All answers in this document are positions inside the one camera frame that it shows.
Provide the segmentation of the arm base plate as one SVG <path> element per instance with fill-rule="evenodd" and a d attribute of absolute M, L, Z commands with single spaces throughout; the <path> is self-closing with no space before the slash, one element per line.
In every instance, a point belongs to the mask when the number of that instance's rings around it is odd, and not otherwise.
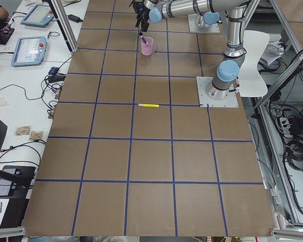
<path fill-rule="evenodd" d="M 197 91 L 201 107 L 238 108 L 238 101 L 233 85 L 226 91 L 212 88 L 213 77 L 197 77 Z"/>
<path fill-rule="evenodd" d="M 201 14 L 188 15 L 189 32 L 190 33 L 204 33 L 204 34 L 219 34 L 218 21 L 220 19 L 219 13 L 207 12 Z"/>

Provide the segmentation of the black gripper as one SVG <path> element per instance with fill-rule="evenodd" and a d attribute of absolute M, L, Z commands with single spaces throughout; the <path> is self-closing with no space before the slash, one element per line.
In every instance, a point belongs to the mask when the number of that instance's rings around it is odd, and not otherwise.
<path fill-rule="evenodd" d="M 149 9 L 145 6 L 144 1 L 132 1 L 132 6 L 137 14 L 135 27 L 141 27 L 141 32 L 147 32 L 148 30 L 148 19 Z"/>

